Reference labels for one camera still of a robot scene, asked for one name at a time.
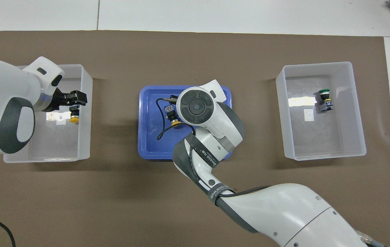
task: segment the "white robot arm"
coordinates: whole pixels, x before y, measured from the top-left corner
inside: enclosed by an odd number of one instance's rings
[[[0,154],[16,153],[29,142],[35,129],[35,111],[87,103],[82,92],[64,94],[57,89],[63,75],[59,66],[44,57],[23,70],[0,61]],[[72,109],[72,114],[79,116],[79,110]]]
[[[180,118],[198,128],[195,136],[190,133],[175,145],[177,169],[237,224],[269,236],[282,247],[365,247],[344,218],[306,186],[281,184],[234,193],[212,175],[212,169],[244,137],[243,123],[222,103],[225,99],[216,80],[179,95]]]

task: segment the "translucent plastic bin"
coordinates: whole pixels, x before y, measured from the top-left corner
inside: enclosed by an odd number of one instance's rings
[[[285,156],[296,161],[366,154],[350,62],[286,65],[276,78]],[[321,89],[334,109],[320,112]]]
[[[69,122],[68,106],[58,111],[35,113],[35,131],[28,144],[17,153],[3,155],[7,163],[65,162],[90,157],[93,79],[80,64],[59,65],[64,71],[58,88],[63,93],[80,90],[87,94],[87,104],[80,106],[79,124]]]

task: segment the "brown table mat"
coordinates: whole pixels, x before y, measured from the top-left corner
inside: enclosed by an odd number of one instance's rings
[[[382,37],[0,32],[0,60],[23,65],[39,56],[82,64],[93,77],[91,157],[6,164],[0,155],[0,221],[17,246],[277,246],[234,224],[171,162],[137,153],[144,86],[212,79],[231,90],[245,124],[244,141],[214,170],[217,178],[236,191],[306,185],[352,227],[390,245],[390,97]],[[276,76],[286,64],[334,61],[353,64],[367,154],[285,158]],[[8,241],[0,228],[0,245]]]

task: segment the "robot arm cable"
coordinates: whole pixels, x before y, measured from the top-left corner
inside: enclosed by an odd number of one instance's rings
[[[8,233],[9,238],[11,239],[12,242],[12,246],[15,247],[15,240],[11,230],[9,230],[9,228],[6,225],[4,225],[2,222],[0,222],[0,226]]]
[[[252,193],[252,192],[256,192],[256,191],[261,190],[261,189],[266,189],[268,187],[269,186],[260,186],[260,187],[256,187],[256,188],[253,188],[253,189],[247,189],[247,190],[244,190],[244,191],[241,191],[241,192],[236,192],[236,193],[233,193],[233,194],[220,194],[219,197],[237,197],[237,196],[240,196],[240,195],[245,195],[245,194],[249,194],[249,193]]]
[[[369,235],[362,233],[358,230],[355,230],[358,236],[361,238],[361,241],[365,243],[369,247],[387,247],[380,242],[376,241],[375,239],[372,239]]]

